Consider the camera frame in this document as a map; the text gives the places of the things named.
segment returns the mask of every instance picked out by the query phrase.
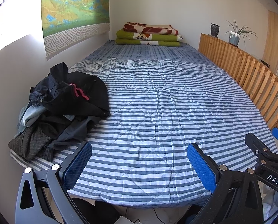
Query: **spider plant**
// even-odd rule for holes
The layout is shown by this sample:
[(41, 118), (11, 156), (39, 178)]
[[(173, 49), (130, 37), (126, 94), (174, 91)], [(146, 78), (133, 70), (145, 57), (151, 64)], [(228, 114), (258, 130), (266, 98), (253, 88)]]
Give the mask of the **spider plant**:
[(237, 26), (236, 20), (234, 20), (234, 23), (233, 23), (233, 24), (232, 24), (231, 22), (229, 22), (229, 23), (230, 23), (230, 24), (229, 24), (228, 26), (233, 28), (233, 30), (232, 30), (233, 32), (235, 32), (235, 33), (237, 33), (237, 34), (243, 36), (244, 45), (245, 45), (245, 50), (246, 50), (245, 37), (248, 38), (248, 39), (250, 40), (250, 38), (249, 38), (248, 35), (254, 35), (255, 37), (257, 37), (257, 36), (256, 36), (256, 33), (253, 32), (253, 31), (251, 31), (251, 30), (250, 30), (251, 28), (249, 28), (249, 27), (247, 27), (247, 26), (243, 26), (242, 28), (239, 29), (238, 26)]

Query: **striped bed sheet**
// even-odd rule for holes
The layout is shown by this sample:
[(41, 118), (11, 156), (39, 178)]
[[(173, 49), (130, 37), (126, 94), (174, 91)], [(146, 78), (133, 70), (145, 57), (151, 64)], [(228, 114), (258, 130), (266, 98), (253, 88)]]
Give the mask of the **striped bed sheet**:
[[(278, 153), (258, 109), (222, 69), (191, 46), (115, 45), (109, 41), (72, 71), (99, 76), (107, 85), (110, 116), (87, 135), (92, 157), (68, 192), (136, 208), (203, 204), (206, 191), (186, 156), (197, 143), (231, 170), (255, 167), (245, 145), (249, 132)], [(35, 158), (19, 164), (36, 170), (60, 163)]]

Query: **bed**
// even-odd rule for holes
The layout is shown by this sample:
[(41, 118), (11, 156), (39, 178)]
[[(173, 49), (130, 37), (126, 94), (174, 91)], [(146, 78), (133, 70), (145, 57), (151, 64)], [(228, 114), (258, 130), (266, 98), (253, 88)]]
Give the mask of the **bed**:
[[(223, 69), (182, 43), (179, 48), (107, 42), (72, 71), (99, 76), (107, 85), (110, 116), (86, 140), (92, 157), (68, 192), (136, 208), (203, 204), (206, 191), (186, 156), (190, 143), (231, 170), (254, 167), (245, 145), (252, 132), (278, 153), (269, 127), (245, 91)], [(20, 165), (49, 169), (34, 158)]]

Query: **landscape painting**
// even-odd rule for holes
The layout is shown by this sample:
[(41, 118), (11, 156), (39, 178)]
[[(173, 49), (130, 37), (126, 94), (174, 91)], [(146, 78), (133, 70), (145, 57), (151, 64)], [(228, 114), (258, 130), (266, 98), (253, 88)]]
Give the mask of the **landscape painting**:
[(109, 23), (109, 0), (41, 0), (44, 37), (92, 24)]

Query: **wooden headboard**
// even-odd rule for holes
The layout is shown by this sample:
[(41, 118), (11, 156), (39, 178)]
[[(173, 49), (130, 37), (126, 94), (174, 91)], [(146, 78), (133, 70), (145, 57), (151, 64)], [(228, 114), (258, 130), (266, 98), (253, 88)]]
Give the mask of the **wooden headboard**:
[(247, 93), (270, 129), (278, 127), (278, 77), (243, 50), (201, 34), (199, 52), (225, 70)]

